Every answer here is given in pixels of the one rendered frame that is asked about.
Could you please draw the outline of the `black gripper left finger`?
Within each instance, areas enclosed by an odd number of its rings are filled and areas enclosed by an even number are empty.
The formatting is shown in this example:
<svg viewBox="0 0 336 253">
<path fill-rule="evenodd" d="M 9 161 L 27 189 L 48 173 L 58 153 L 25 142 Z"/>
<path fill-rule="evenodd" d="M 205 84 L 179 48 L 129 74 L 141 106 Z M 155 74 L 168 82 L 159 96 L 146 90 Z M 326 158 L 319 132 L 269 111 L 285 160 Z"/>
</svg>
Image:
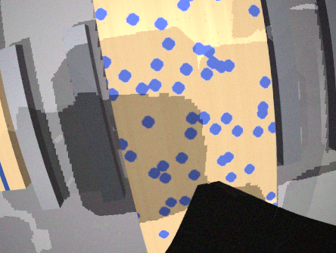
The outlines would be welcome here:
<svg viewBox="0 0 336 253">
<path fill-rule="evenodd" d="M 164 253 L 227 253 L 213 192 L 210 184 L 196 186 L 177 234 Z"/>
</svg>

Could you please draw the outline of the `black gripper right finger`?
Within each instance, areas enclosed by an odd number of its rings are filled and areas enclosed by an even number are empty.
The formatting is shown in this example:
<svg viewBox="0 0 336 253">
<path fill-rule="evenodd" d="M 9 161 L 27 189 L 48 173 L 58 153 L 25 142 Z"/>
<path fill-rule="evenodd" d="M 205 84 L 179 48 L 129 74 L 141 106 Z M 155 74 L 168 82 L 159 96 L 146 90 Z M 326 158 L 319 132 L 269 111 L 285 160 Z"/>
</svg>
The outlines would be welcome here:
<svg viewBox="0 0 336 253">
<path fill-rule="evenodd" d="M 336 225 L 211 182 L 227 253 L 336 253 Z"/>
</svg>

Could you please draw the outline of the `cream strip with blue lines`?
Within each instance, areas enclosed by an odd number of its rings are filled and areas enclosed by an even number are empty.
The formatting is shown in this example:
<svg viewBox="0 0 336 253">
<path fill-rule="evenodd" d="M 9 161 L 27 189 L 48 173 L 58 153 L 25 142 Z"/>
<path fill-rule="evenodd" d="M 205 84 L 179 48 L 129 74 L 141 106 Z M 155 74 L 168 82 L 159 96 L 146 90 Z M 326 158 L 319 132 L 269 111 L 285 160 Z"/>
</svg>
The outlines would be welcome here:
<svg viewBox="0 0 336 253">
<path fill-rule="evenodd" d="M 0 71 L 0 191 L 26 189 L 30 183 L 12 123 Z"/>
</svg>

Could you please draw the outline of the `beige strip with blue dots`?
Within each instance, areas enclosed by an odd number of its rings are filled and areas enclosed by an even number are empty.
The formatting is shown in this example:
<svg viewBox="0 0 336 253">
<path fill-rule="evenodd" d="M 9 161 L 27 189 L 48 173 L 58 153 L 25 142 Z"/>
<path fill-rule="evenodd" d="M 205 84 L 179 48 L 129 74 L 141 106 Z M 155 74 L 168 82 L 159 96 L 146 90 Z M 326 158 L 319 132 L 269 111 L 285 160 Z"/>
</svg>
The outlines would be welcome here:
<svg viewBox="0 0 336 253">
<path fill-rule="evenodd" d="M 271 62 L 260 0 L 94 0 L 126 173 L 148 253 L 196 186 L 277 206 Z"/>
</svg>

